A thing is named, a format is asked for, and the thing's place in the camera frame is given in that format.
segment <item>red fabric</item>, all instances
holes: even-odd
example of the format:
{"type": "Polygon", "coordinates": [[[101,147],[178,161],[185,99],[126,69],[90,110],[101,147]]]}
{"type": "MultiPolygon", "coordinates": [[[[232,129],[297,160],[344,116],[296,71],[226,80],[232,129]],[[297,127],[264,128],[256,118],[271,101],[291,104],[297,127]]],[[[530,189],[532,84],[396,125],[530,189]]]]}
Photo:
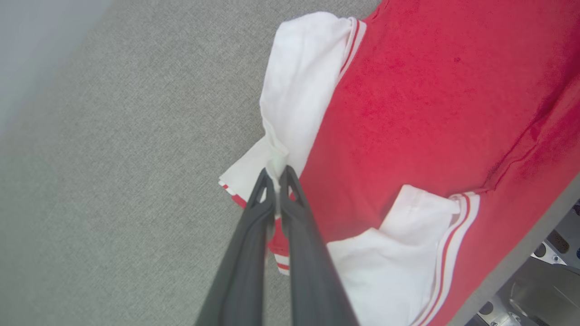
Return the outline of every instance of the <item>red fabric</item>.
{"type": "Polygon", "coordinates": [[[449,322],[579,172],[579,21],[564,0],[390,0],[365,20],[300,181],[325,241],[378,227],[403,184],[488,189],[430,325],[449,322]]]}

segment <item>gray fabric surface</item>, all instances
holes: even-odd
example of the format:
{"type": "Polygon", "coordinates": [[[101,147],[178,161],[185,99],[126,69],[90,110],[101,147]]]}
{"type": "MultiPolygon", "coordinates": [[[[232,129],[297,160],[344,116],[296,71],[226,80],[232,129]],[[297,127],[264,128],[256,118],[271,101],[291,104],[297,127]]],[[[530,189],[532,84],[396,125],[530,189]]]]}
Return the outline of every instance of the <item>gray fabric surface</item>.
{"type": "MultiPolygon", "coordinates": [[[[0,135],[0,325],[192,325],[241,209],[218,176],[263,134],[277,26],[378,0],[119,0],[0,135]]],[[[290,320],[267,262],[267,325],[290,320]]]]}

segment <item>gray textured surface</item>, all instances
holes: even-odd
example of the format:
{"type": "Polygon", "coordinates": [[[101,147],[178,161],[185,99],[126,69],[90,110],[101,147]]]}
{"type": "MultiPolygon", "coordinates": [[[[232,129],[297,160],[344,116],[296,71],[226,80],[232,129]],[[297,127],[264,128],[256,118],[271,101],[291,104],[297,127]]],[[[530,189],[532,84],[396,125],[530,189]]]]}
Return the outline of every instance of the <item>gray textured surface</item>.
{"type": "MultiPolygon", "coordinates": [[[[277,26],[377,3],[113,4],[0,135],[0,324],[193,324],[241,213],[218,176],[263,134],[277,26]]],[[[272,259],[266,305],[289,323],[272,259]]]]}

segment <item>white fabric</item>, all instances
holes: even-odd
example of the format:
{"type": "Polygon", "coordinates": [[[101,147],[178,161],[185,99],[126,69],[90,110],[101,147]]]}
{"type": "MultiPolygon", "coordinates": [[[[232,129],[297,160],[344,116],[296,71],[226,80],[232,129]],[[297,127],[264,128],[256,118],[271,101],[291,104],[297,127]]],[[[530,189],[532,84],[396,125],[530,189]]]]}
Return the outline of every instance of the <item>white fabric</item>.
{"type": "Polygon", "coordinates": [[[409,185],[380,228],[327,247],[361,326],[409,326],[433,296],[437,249],[459,202],[409,185]]]}
{"type": "Polygon", "coordinates": [[[280,25],[260,98],[266,135],[220,177],[228,189],[247,201],[264,167],[277,187],[286,165],[300,176],[359,23],[317,12],[280,25]]]}

